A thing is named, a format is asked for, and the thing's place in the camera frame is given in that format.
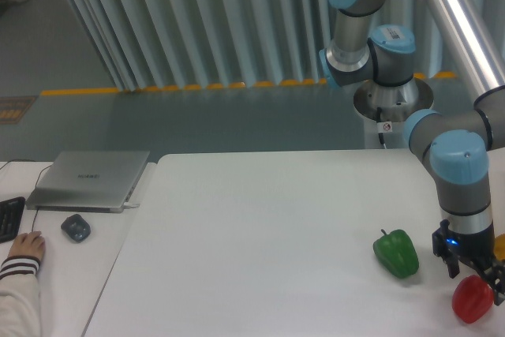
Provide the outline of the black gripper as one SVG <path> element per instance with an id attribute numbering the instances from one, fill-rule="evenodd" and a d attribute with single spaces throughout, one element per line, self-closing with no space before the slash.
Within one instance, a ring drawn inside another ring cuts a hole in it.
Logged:
<path id="1" fill-rule="evenodd" d="M 457 233 L 444 219 L 432 234 L 433 254 L 442 259 L 451 279 L 460 273 L 459 263 L 472 268 L 492 289 L 496 306 L 504 303 L 504 262 L 494 260 L 494 225 L 473 234 Z"/>

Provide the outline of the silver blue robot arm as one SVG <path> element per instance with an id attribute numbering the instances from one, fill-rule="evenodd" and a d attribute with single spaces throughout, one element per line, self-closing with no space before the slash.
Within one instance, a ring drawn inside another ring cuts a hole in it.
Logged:
<path id="1" fill-rule="evenodd" d="M 328 1 L 338 16 L 334 37 L 320 52 L 327 80 L 339 86 L 367 81 L 396 93 L 414 90 L 412 32 L 398 25 L 370 27 L 386 0 Z M 488 153 L 504 146 L 504 60 L 473 0 L 421 1 L 474 96 L 467 114 L 445 117 L 425 108 L 404 120 L 407 146 L 436 184 L 442 219 L 432 235 L 433 252 L 450 277 L 461 265 L 473 269 L 500 305 L 504 262 L 494 253 Z"/>

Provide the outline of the white striped sleeve forearm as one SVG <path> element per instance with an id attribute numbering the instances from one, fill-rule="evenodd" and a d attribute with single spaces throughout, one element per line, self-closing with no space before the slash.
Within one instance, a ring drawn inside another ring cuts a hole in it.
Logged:
<path id="1" fill-rule="evenodd" d="M 1 266 L 1 336 L 41 336 L 40 260 L 33 256 L 7 258 Z"/>

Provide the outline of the person's hand on mouse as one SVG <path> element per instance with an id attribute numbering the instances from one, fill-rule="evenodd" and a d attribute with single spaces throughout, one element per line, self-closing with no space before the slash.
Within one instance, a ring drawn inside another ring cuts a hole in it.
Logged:
<path id="1" fill-rule="evenodd" d="M 8 258 L 31 257 L 39 262 L 43 261 L 46 252 L 45 238 L 41 231 L 18 234 L 13 240 Z"/>

